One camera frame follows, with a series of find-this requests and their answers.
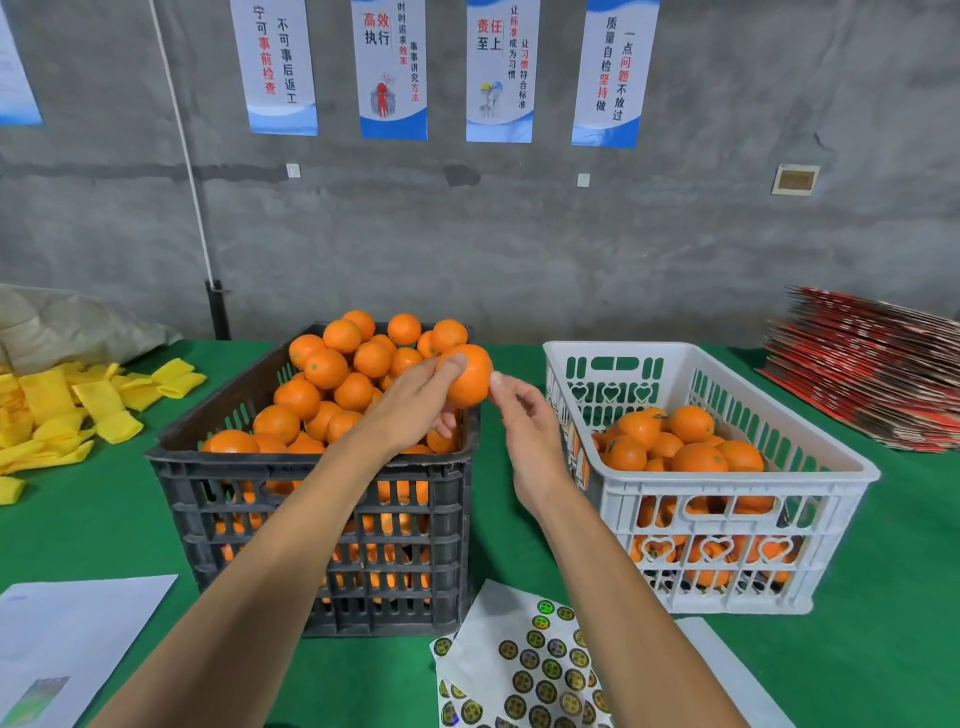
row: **poster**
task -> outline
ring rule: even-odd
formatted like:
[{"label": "poster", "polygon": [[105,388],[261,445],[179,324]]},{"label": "poster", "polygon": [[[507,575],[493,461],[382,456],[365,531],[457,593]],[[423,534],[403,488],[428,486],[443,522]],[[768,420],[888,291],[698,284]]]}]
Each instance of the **poster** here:
[{"label": "poster", "polygon": [[303,3],[230,0],[253,133],[320,133]]},{"label": "poster", "polygon": [[467,0],[467,141],[529,144],[540,0]]},{"label": "poster", "polygon": [[32,126],[42,123],[27,72],[16,52],[7,14],[0,6],[0,124]]},{"label": "poster", "polygon": [[352,0],[360,134],[426,141],[424,0]]},{"label": "poster", "polygon": [[636,146],[659,9],[657,0],[587,1],[573,146]]}]

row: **black plastic crate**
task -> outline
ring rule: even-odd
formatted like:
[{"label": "black plastic crate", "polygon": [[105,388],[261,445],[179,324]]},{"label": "black plastic crate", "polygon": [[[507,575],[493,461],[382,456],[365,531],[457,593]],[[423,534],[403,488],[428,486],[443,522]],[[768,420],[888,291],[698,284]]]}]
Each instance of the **black plastic crate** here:
[{"label": "black plastic crate", "polygon": [[[300,334],[320,335],[325,326]],[[378,323],[376,332],[386,328]],[[290,341],[160,431],[159,446],[146,453],[201,591],[283,502],[266,484],[303,480],[323,457],[198,451],[219,430],[251,431],[256,413],[273,404],[274,390],[297,372],[287,354]],[[399,455],[380,471],[334,551],[304,637],[444,635],[460,627],[471,602],[470,489],[480,407],[464,412],[461,438],[457,452]],[[389,489],[389,502],[380,502],[381,489]],[[400,500],[405,492],[406,504]]]}]

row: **left hand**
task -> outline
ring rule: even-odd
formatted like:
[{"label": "left hand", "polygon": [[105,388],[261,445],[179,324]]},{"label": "left hand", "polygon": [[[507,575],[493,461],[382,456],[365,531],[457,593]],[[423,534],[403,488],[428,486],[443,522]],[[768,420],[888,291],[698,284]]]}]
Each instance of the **left hand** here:
[{"label": "left hand", "polygon": [[449,437],[456,419],[446,403],[446,392],[467,368],[462,354],[451,356],[434,372],[436,359],[425,359],[410,367],[394,386],[368,410],[355,429],[376,432],[388,450],[396,454],[423,439],[431,427]]}]

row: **green tablecloth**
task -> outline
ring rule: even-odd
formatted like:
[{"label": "green tablecloth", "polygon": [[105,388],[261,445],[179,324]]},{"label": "green tablecloth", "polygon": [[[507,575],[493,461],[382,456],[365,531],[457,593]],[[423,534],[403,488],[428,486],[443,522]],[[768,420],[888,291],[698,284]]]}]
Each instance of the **green tablecloth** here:
[{"label": "green tablecloth", "polygon": [[[163,495],[142,453],[154,434],[270,348],[261,342],[180,342],[134,367],[182,356],[209,382],[142,415],[147,427],[119,446],[100,443],[82,465],[27,473],[30,487],[0,508],[0,591],[24,581],[178,573],[177,581],[93,710],[132,674],[197,598]],[[960,453],[896,453],[820,415],[753,374],[750,352],[708,351],[883,472],[871,487],[805,617],[718,616],[709,623],[798,728],[932,726],[956,721],[960,676]],[[490,347],[497,368],[538,385],[540,347]],[[517,503],[499,417],[484,405],[476,456],[470,570],[566,600],[536,524]],[[301,728],[436,725],[436,683],[426,638],[304,640],[272,721]]]}]

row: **forearm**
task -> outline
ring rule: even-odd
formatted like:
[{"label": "forearm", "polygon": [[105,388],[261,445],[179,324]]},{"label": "forearm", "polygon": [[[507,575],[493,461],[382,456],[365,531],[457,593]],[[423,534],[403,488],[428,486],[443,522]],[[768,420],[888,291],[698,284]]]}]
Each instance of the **forearm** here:
[{"label": "forearm", "polygon": [[623,546],[568,480],[540,526],[620,728],[747,728]]},{"label": "forearm", "polygon": [[390,458],[355,428],[276,510],[91,728],[262,726],[357,500]]}]

